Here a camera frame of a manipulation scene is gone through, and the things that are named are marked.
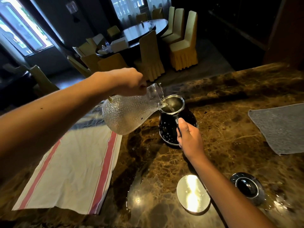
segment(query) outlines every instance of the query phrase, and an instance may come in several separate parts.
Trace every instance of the textured glass pitcher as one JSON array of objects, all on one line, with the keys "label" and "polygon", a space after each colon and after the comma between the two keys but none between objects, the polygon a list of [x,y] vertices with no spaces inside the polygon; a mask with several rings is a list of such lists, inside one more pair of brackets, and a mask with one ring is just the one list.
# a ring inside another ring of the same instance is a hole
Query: textured glass pitcher
[{"label": "textured glass pitcher", "polygon": [[117,134],[126,135],[138,128],[155,111],[165,107],[162,87],[154,83],[144,96],[123,97],[115,95],[102,104],[102,114],[107,126]]}]

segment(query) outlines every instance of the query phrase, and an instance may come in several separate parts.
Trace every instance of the brown marble counter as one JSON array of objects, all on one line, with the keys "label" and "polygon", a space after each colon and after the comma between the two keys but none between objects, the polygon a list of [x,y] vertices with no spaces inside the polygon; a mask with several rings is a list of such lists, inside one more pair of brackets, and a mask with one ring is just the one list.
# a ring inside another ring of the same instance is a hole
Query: brown marble counter
[{"label": "brown marble counter", "polygon": [[[276,63],[171,86],[166,93],[187,100],[206,155],[227,178],[236,172],[252,174],[267,195],[260,209],[278,227],[304,226],[304,154],[276,155],[247,114],[250,109],[302,103],[303,73]],[[169,148],[161,140],[158,120],[156,112],[123,136],[100,215],[59,208],[10,211],[33,165],[1,189],[0,219],[16,221],[16,227],[224,227],[213,204],[204,215],[195,216],[178,202],[178,181],[194,171],[180,149]]]}]

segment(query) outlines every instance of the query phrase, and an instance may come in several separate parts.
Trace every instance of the forearm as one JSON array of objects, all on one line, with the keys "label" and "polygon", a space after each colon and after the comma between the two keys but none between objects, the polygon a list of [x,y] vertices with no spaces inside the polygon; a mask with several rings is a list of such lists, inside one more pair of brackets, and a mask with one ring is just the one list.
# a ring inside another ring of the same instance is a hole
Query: forearm
[{"label": "forearm", "polygon": [[192,164],[230,228],[275,227],[206,157]]},{"label": "forearm", "polygon": [[101,100],[112,94],[91,76],[0,117],[0,184],[40,158],[66,131]]}]

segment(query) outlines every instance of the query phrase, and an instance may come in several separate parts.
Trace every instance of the hand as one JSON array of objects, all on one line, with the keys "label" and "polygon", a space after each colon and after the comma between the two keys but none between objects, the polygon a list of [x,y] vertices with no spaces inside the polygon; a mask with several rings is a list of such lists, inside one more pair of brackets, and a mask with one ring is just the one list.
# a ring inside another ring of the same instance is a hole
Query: hand
[{"label": "hand", "polygon": [[138,96],[147,93],[147,83],[143,75],[135,68],[123,68],[104,72],[113,78],[116,86],[113,88],[113,94],[121,96]]},{"label": "hand", "polygon": [[201,160],[201,158],[206,158],[204,153],[203,139],[198,128],[185,122],[185,120],[182,118],[178,119],[178,126],[181,130],[182,137],[176,128],[177,141],[188,160],[192,163],[197,159]]}]

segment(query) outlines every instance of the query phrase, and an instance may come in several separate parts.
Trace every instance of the round dining table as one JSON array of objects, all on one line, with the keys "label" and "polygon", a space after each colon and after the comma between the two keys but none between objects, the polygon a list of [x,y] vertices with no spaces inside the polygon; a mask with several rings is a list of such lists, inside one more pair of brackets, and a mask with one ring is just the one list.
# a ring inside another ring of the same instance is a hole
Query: round dining table
[{"label": "round dining table", "polygon": [[[152,30],[155,30],[157,36],[161,36],[165,33],[165,31],[168,29],[168,21],[166,19],[155,19],[150,20],[147,22],[140,23],[138,25],[131,26],[124,31],[121,32],[120,37],[126,37],[129,46],[127,49],[130,49],[132,47],[135,47],[139,45],[139,39],[145,35],[147,35],[149,31],[149,25],[150,23],[153,24]],[[98,50],[96,49],[96,55],[100,58],[107,58],[114,53],[107,53],[107,54],[99,54]]]}]

